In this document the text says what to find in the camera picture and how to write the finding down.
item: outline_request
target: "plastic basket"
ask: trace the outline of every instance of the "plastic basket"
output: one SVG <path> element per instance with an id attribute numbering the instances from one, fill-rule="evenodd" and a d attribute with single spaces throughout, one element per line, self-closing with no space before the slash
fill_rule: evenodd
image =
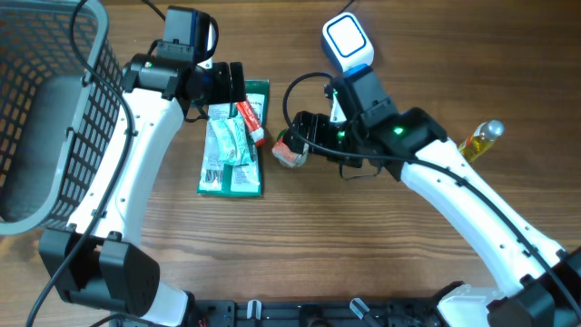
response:
<path id="1" fill-rule="evenodd" d="M 85 75 L 69 43 L 75 5 L 0 2 L 0 234 L 65 227 L 113 134 L 119 103 Z M 90 0 L 77 16 L 75 42 L 120 88 L 107 28 L 103 6 Z"/>

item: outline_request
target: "wood grain surface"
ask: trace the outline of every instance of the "wood grain surface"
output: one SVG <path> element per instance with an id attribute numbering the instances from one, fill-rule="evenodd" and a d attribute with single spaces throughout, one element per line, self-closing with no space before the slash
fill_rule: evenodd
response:
<path id="1" fill-rule="evenodd" d="M 147 51 L 162 21 L 137 1 L 105 2 L 120 62 Z M 165 11 L 167 1 L 159 1 Z M 220 25 L 218 61 L 242 61 L 268 78 L 266 127 L 284 127 L 289 83 L 333 72 L 320 30 L 342 1 L 206 0 L 187 6 Z M 571 1 L 371 1 L 351 8 L 375 46 L 374 68 L 399 110 L 424 108 L 457 142 L 486 120 L 504 135 L 478 172 L 526 219 L 573 250 L 581 245 L 581 3 Z M 296 88 L 294 112 L 328 113 L 323 80 Z M 426 201 L 388 174 L 344 182 L 312 156 L 289 170 L 262 147 L 264 195 L 200 196 L 205 123 L 185 124 L 162 163 L 143 225 L 143 249 L 162 277 L 199 299 L 348 300 L 429 295 L 455 280 L 493 285 L 474 251 Z M 0 326 L 22 325 L 48 281 L 41 232 L 0 242 Z M 41 326 L 85 326 L 106 312 L 52 292 Z"/>

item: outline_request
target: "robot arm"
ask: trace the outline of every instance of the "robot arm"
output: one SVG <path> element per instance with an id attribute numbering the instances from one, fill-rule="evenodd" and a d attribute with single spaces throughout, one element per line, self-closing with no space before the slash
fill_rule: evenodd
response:
<path id="1" fill-rule="evenodd" d="M 327 75 L 306 74 L 285 94 L 283 113 L 292 133 L 286 133 L 283 142 L 297 154 L 308 144 L 310 152 L 340 164 L 360 167 L 363 159 L 369 159 L 372 165 L 385 167 L 442 213 L 495 278 L 500 292 L 475 294 L 469 300 L 476 303 L 471 304 L 476 307 L 472 312 L 452 304 L 456 307 L 448 312 L 463 316 L 448 320 L 450 324 L 463 325 L 467 317 L 483 325 L 530 320 L 529 325 L 550 322 L 560 326 L 576 321 L 579 250 L 567 254 L 518 215 L 468 165 L 446 131 L 423 110 L 412 108 L 400 114 L 369 66 L 354 67 L 326 85 L 325 94 L 334 99 L 331 117 L 301 112 L 291 126 L 286 100 L 296 83 L 313 76 Z M 566 299 L 567 293 L 573 295 Z"/>
<path id="2" fill-rule="evenodd" d="M 560 259 L 564 249 L 547 238 L 515 212 L 464 160 L 451 140 L 433 141 L 416 152 L 425 160 L 468 180 L 490 199 L 532 242 L 550 266 Z M 523 289 L 526 275 L 540 277 L 545 271 L 531 257 L 523 244 L 492 210 L 466 187 L 457 185 L 449 176 L 419 164 L 404 163 L 401 181 L 430 202 L 456 228 L 484 261 L 497 282 L 498 289 L 512 296 Z"/>
<path id="3" fill-rule="evenodd" d="M 113 178 L 124 140 L 133 137 L 105 217 L 55 286 L 65 302 L 164 326 L 198 325 L 193 295 L 161 282 L 159 264 L 138 246 L 155 176 L 190 106 L 245 100 L 241 64 L 212 61 L 214 25 L 205 13 L 170 7 L 158 55 L 138 54 L 123 69 L 123 98 L 133 116 L 120 111 L 99 170 L 67 230 L 47 229 L 39 244 L 44 265 L 53 275 L 88 228 Z M 134 126 L 131 136 L 126 135 L 129 119 Z"/>

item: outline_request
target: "toothpaste tube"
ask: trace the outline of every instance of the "toothpaste tube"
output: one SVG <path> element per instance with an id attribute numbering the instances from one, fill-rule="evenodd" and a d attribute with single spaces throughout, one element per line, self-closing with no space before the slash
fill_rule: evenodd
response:
<path id="1" fill-rule="evenodd" d="M 236 108 L 238 108 L 238 112 L 244 118 L 244 123 L 246 124 L 246 128 L 251 134 L 251 138 L 256 144 L 256 146 L 261 146 L 264 144 L 264 129 L 261 126 L 261 122 L 256 117 L 254 110 L 252 110 L 251 103 L 246 101 L 237 103 Z"/>

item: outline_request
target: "yellow bottle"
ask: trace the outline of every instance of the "yellow bottle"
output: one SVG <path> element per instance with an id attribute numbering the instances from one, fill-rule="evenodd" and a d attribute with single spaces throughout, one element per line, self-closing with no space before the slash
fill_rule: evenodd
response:
<path id="1" fill-rule="evenodd" d="M 488 150 L 504 132 L 505 126 L 498 120 L 482 123 L 472 136 L 458 146 L 458 149 L 464 159 L 472 163 Z"/>

